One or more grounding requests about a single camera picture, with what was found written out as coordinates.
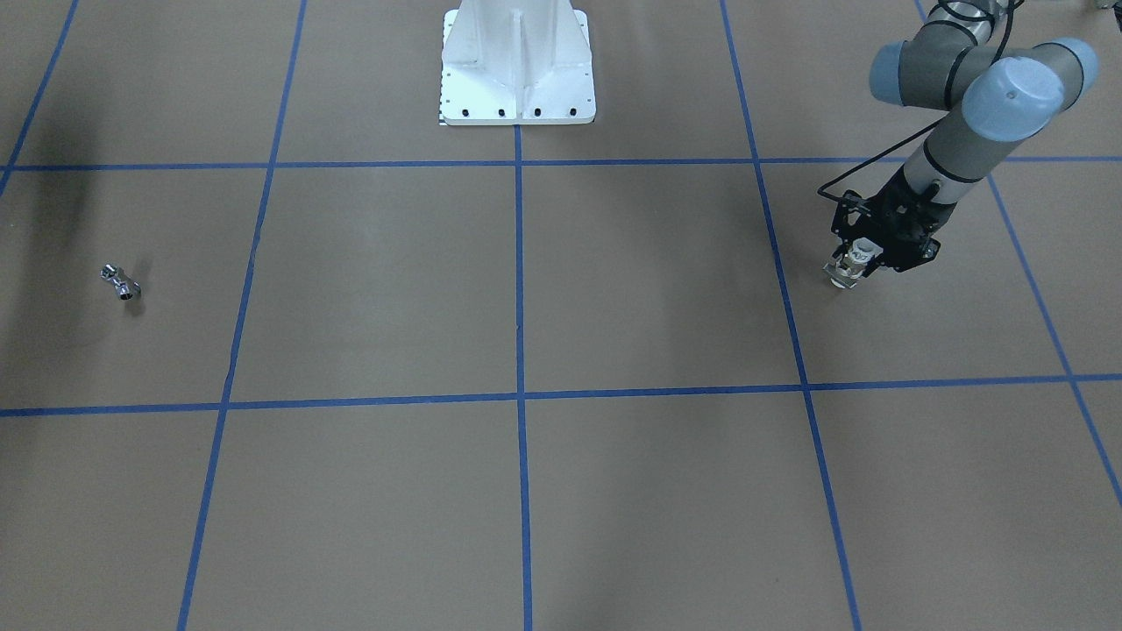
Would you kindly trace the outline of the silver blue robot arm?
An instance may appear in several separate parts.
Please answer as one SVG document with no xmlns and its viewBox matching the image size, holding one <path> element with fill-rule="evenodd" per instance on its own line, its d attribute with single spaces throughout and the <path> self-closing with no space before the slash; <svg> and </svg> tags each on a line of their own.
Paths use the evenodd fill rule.
<svg viewBox="0 0 1122 631">
<path fill-rule="evenodd" d="M 1012 1 L 941 1 L 913 39 L 877 52 L 872 97 L 937 110 L 941 120 L 922 129 L 921 144 L 873 196 L 836 196 L 839 244 L 824 269 L 837 287 L 934 262 L 936 234 L 962 198 L 1097 82 L 1097 52 L 1080 39 L 992 46 L 997 26 L 1011 27 L 1014 15 Z"/>
</svg>

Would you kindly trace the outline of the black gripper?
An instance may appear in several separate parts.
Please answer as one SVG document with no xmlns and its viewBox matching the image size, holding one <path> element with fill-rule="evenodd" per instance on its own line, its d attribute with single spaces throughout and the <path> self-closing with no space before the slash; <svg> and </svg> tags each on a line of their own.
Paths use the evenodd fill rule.
<svg viewBox="0 0 1122 631">
<path fill-rule="evenodd" d="M 898 170 L 876 195 L 845 191 L 831 221 L 831 232 L 839 239 L 831 257 L 842 244 L 867 238 L 883 252 L 866 273 L 880 268 L 902 273 L 934 260 L 941 248 L 941 243 L 934 239 L 942 227 L 942 204 L 936 202 L 941 189 L 942 179 L 937 177 L 917 193 L 903 171 Z"/>
</svg>

